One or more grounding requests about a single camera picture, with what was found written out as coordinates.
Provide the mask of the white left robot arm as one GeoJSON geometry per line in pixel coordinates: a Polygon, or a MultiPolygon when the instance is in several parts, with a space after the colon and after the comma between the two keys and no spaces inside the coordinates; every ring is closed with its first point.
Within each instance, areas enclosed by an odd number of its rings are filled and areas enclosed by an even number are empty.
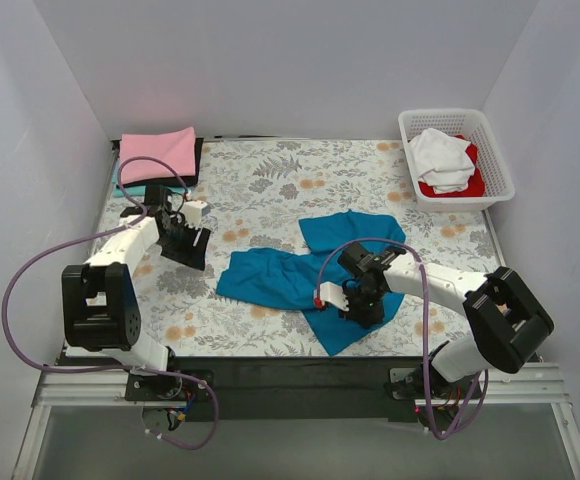
{"type": "Polygon", "coordinates": [[[162,257],[203,271],[211,235],[202,226],[209,204],[184,196],[175,208],[172,195],[166,187],[148,186],[141,202],[122,211],[119,230],[84,264],[70,265],[61,275],[67,344],[152,370],[148,387],[163,400],[181,392],[183,377],[168,366],[170,350],[142,327],[133,274],[153,245],[162,257]]]}

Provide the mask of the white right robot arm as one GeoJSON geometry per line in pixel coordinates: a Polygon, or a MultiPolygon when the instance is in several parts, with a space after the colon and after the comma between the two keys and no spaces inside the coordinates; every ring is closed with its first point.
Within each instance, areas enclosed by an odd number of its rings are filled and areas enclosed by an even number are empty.
{"type": "Polygon", "coordinates": [[[317,299],[364,328],[378,325],[389,293],[416,296],[463,315],[470,331],[424,354],[422,364],[396,383],[404,398],[445,397],[459,382],[491,368],[515,374],[553,333],[554,322],[519,274],[508,267],[467,272],[422,262],[402,245],[372,253],[361,243],[338,259],[349,273],[324,282],[317,299]]]}

